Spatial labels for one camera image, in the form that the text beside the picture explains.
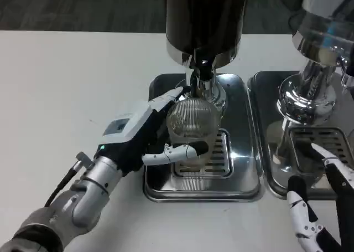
metal base plate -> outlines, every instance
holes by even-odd
[[[296,174],[306,178],[310,199],[334,199],[336,195],[330,188],[326,177],[319,175],[321,170],[318,169],[318,166],[314,166],[309,162],[303,162],[304,159],[294,161],[294,157],[286,153],[284,157],[276,153],[284,134],[282,130],[283,117],[278,112],[276,106],[279,87],[284,79],[296,73],[298,71],[263,71],[257,73],[248,82],[254,124],[256,134],[259,137],[258,149],[264,175],[270,190],[278,197],[284,198],[286,196],[288,180],[292,175]],[[338,142],[334,142],[335,146],[340,147],[339,149],[343,151],[347,151],[346,160],[349,164],[352,164],[352,152],[349,145],[347,145],[346,136],[354,129],[354,101],[350,92],[343,93],[338,74],[334,74],[332,86],[337,95],[334,113],[320,128],[311,128],[311,131],[305,131],[302,135],[306,137],[307,133],[307,138],[312,138],[314,141],[322,142],[322,144],[323,139],[320,140],[320,136],[325,139],[327,137],[332,142],[335,140],[334,135],[337,135]],[[323,127],[330,127],[331,131],[325,130]],[[298,138],[301,135],[296,130],[289,133],[292,139]],[[329,146],[332,149],[335,148],[333,144],[329,144]],[[290,150],[294,155],[294,149],[290,147]]]
[[[185,74],[163,74],[150,85],[149,99],[184,84]],[[202,169],[181,164],[149,166],[144,172],[145,195],[167,201],[250,201],[260,190],[259,162],[254,153],[254,128],[247,90],[241,78],[218,75],[227,95],[213,156]]]

black cable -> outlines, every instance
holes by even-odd
[[[56,189],[53,191],[53,193],[50,195],[48,200],[46,201],[44,207],[49,207],[53,200],[55,199],[56,195],[70,182],[70,180],[77,174],[77,171],[74,169],[70,169],[67,174],[64,176],[64,178],[60,181]]]

white table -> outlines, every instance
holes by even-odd
[[[220,71],[245,82],[261,70],[299,70],[290,35],[244,35]],[[0,243],[40,208],[83,150],[127,102],[147,99],[161,73],[183,72],[164,34],[0,32]],[[312,202],[339,238],[334,202]],[[142,172],[122,179],[97,227],[66,251],[299,252],[287,202],[154,203]]]

drip tray grate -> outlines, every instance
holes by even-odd
[[[202,168],[192,168],[182,163],[175,163],[172,169],[175,175],[180,177],[227,177],[231,174],[232,168],[229,158],[228,136],[224,130],[219,130],[214,150],[209,162]]]
[[[339,128],[332,127],[292,127],[289,130],[290,139],[295,148],[296,141],[315,143],[337,156],[344,164],[353,166],[353,157],[350,146],[344,133]],[[297,165],[302,172],[311,172],[316,168],[323,169],[323,165],[311,164],[296,153]]]

metal tray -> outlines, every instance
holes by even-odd
[[[217,81],[226,91],[228,104],[211,161],[201,170],[180,164],[146,167],[143,190],[149,199],[251,201],[259,197],[261,168],[254,157],[255,135],[246,87],[233,74],[218,75]],[[150,85],[149,99],[184,82],[185,74],[160,75]]]
[[[283,117],[276,106],[279,87],[285,78],[296,73],[298,71],[262,71],[248,81],[252,115],[258,137],[259,158],[269,189],[279,198],[285,198],[287,194],[289,177],[299,173],[298,168],[284,168],[274,160],[278,141],[283,133]],[[335,111],[328,122],[321,127],[336,127],[347,137],[354,129],[354,101],[349,91],[343,92],[339,74],[335,74],[332,78],[332,86],[337,95]],[[352,149],[349,148],[349,150],[352,158]],[[289,161],[284,165],[294,167],[290,162],[291,158],[283,160]],[[325,179],[324,177],[323,183],[314,183],[309,188],[310,199],[334,199],[336,197]]]

